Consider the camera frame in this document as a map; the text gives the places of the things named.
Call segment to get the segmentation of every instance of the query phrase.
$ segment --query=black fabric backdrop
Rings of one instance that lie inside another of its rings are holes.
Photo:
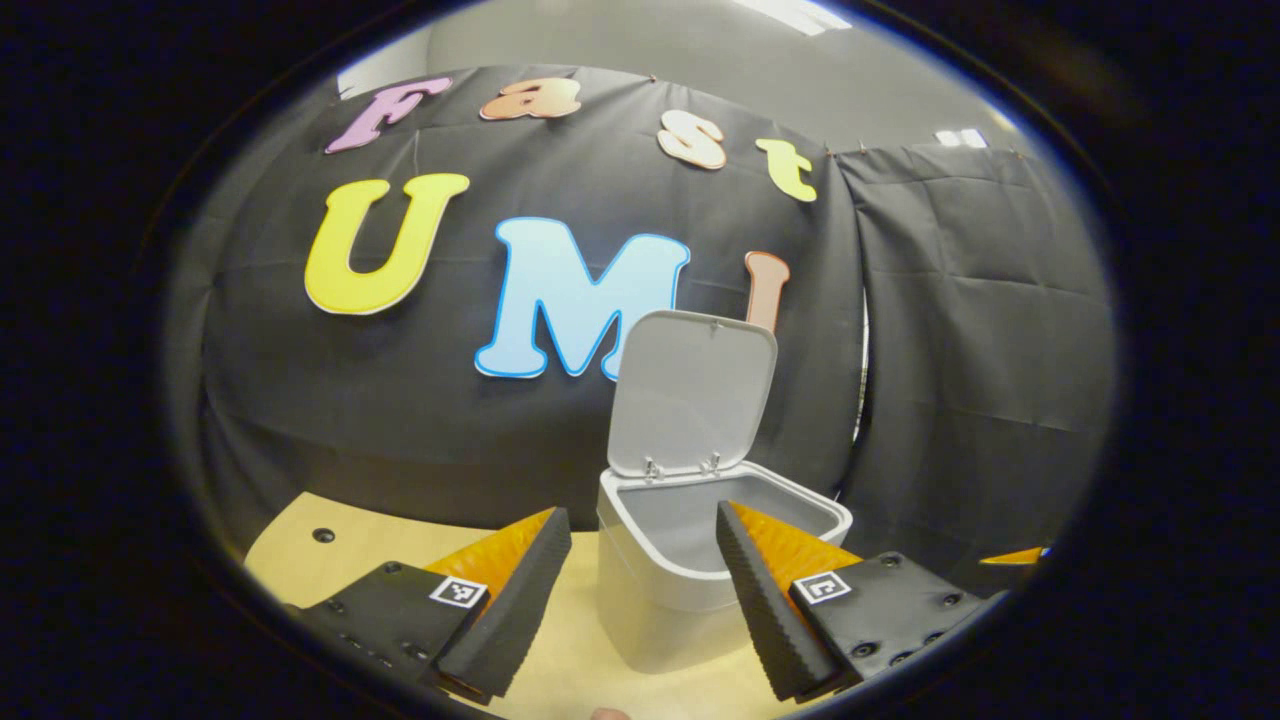
[[[723,100],[662,81],[573,67],[444,76],[371,145],[335,155],[372,94],[330,88],[260,135],[192,218],[169,304],[168,387],[193,491],[237,552],[300,492],[407,518],[500,527],[550,505],[595,527],[613,382],[602,342],[572,378],[552,351],[535,379],[481,375],[506,270],[500,220],[562,220],[594,277],[637,233],[691,250],[676,306],[744,318],[742,256],[791,268],[778,365],[749,459],[854,512],[845,543],[893,548],[966,589],[1007,587],[989,555],[1051,543],[1089,480],[1115,389],[1115,340],[1097,233],[1041,163],[997,150],[826,149]],[[582,108],[488,122],[512,82],[572,77]],[[724,132],[708,172],[658,146],[684,109]],[[778,191],[755,138],[810,159],[812,204]],[[335,316],[302,270],[333,188],[384,178],[352,266],[390,251],[419,174],[471,179],[443,215],[426,270],[398,305]],[[872,323],[868,407],[850,438],[861,374],[861,297]]]

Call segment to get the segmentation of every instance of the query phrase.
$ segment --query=wooden table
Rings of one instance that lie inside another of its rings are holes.
[[[335,539],[316,542],[316,528],[329,528]],[[244,566],[280,602],[310,607],[381,562],[421,568],[490,532],[302,493],[257,538]],[[595,611],[596,539],[595,532],[573,533],[529,656],[489,712],[515,720],[588,720],[596,707],[617,707],[632,720],[763,720],[797,710],[774,700],[749,642],[676,673],[646,675],[627,667]]]

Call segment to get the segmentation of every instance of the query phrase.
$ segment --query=gray wall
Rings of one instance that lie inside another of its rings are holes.
[[[411,77],[498,64],[654,74],[737,102],[835,151],[937,142],[977,128],[1043,155],[970,83],[858,18],[809,37],[731,0],[488,0],[339,76],[349,97]]]

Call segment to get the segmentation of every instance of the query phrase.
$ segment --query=open lid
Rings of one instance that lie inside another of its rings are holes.
[[[777,356],[773,333],[741,320],[640,318],[622,350],[609,466],[639,478],[736,465],[755,442]]]

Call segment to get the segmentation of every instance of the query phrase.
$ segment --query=white trash can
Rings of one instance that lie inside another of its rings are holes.
[[[716,543],[721,500],[833,544],[849,532],[842,505],[742,460],[777,350],[762,327],[678,310],[645,315],[626,338],[596,501],[598,605],[634,670],[680,670],[750,642]]]

